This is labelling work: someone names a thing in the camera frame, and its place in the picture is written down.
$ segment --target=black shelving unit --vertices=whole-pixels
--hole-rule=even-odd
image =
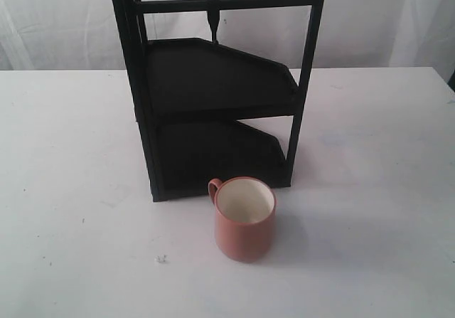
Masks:
[[[291,185],[324,0],[112,0],[154,201],[206,194],[212,178]],[[220,11],[311,6],[299,84],[281,63],[219,44]],[[147,38],[144,14],[206,11],[212,41]],[[237,120],[292,115],[277,138]]]

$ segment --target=mug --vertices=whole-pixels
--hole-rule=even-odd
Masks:
[[[274,237],[273,191],[252,177],[236,177],[224,183],[212,179],[208,193],[216,207],[215,240],[229,258],[253,262],[270,249]]]

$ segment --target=white backdrop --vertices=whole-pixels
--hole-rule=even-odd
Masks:
[[[224,11],[219,41],[299,67],[306,8]],[[210,38],[205,13],[146,18],[150,38]],[[455,0],[326,0],[316,67],[455,67]],[[0,0],[0,69],[124,68],[111,0]]]

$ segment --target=horizontal bar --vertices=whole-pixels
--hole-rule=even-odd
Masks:
[[[217,0],[220,10],[265,9],[270,7],[309,6],[317,0]],[[207,11],[207,0],[137,1],[138,14]]]

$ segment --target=white table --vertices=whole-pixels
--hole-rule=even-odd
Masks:
[[[289,118],[254,124],[287,141]],[[455,94],[431,68],[313,71],[256,264],[216,248],[208,197],[152,203],[124,71],[1,72],[0,187],[0,317],[455,317]]]

